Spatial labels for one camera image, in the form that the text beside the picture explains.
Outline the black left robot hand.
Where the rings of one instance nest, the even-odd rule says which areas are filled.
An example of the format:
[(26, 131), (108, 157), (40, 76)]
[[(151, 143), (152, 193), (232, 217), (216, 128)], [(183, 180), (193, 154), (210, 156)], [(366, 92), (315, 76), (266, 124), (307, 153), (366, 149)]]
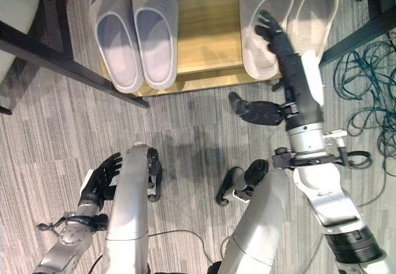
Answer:
[(119, 175), (122, 161), (121, 153), (114, 153), (93, 170), (80, 193), (79, 205), (91, 201), (99, 206), (100, 210), (103, 208), (104, 202), (108, 200), (107, 190), (113, 178)]

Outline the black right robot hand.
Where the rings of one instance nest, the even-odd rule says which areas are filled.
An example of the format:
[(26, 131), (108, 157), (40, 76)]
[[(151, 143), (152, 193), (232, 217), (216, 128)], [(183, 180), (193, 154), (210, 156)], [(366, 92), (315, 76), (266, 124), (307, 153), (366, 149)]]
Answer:
[(276, 55), (282, 75), (278, 86), (285, 91), (283, 105), (269, 101), (246, 101), (236, 92), (228, 100), (232, 110), (244, 121), (262, 126), (277, 126), (285, 121), (286, 130), (324, 121), (321, 105), (309, 89), (301, 56), (295, 52), (280, 24), (268, 11), (260, 11), (254, 31), (268, 42)]

